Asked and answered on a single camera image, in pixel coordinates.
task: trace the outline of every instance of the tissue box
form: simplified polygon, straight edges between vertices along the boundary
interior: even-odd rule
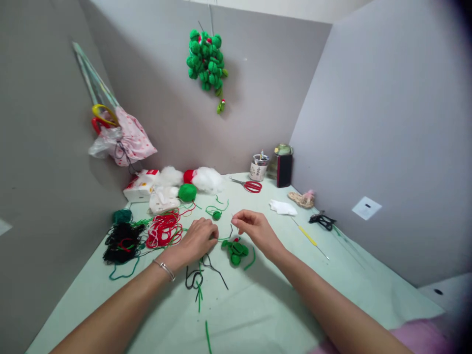
[[[149,202],[152,186],[157,182],[158,170],[142,170],[123,190],[124,196],[130,203]]]

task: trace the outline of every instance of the hand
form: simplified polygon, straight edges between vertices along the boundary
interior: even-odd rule
[[[247,233],[267,258],[285,250],[264,214],[241,210],[233,216],[231,223],[239,229],[239,235]]]
[[[218,226],[209,219],[194,220],[177,245],[168,247],[156,260],[164,262],[174,272],[183,266],[199,260],[205,253],[218,243]]]

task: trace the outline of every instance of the red scissors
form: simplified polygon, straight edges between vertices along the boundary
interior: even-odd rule
[[[241,181],[238,181],[237,179],[234,179],[232,177],[230,177],[230,179],[233,182],[242,184],[244,189],[247,190],[248,192],[251,192],[251,193],[259,193],[262,189],[262,184],[260,184],[259,182],[253,182],[253,181],[241,182]]]

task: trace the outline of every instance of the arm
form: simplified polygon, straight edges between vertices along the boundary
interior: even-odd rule
[[[195,220],[182,241],[166,248],[156,260],[177,274],[186,264],[207,253],[217,239],[216,225],[203,218]],[[152,300],[169,280],[164,269],[151,263],[78,325],[51,354],[124,352]]]
[[[246,232],[300,294],[342,354],[411,353],[390,332],[290,253],[261,213],[234,215],[239,234]]]

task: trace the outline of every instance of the pen holder cup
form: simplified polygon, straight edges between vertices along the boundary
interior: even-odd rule
[[[252,157],[251,168],[249,169],[249,178],[257,182],[263,181],[268,164],[269,157],[267,155],[263,155],[261,159],[261,154],[255,154]]]

